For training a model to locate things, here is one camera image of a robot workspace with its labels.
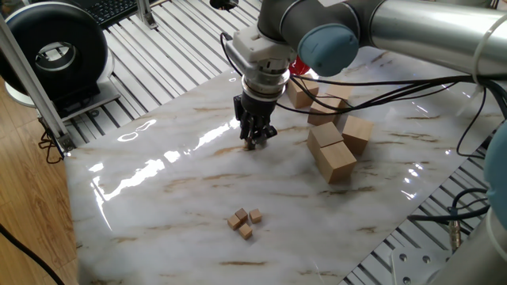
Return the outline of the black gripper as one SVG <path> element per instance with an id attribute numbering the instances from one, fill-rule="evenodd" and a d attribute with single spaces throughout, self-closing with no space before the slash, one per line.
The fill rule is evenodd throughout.
<path id="1" fill-rule="evenodd" d="M 240 139 L 245 141 L 246 150 L 254 150 L 256 145 L 265 144 L 277 135 L 276 128 L 270 124 L 275 101 L 259 101 L 241 93 L 233 97 L 233 103 L 235 118 L 240 120 Z"/>

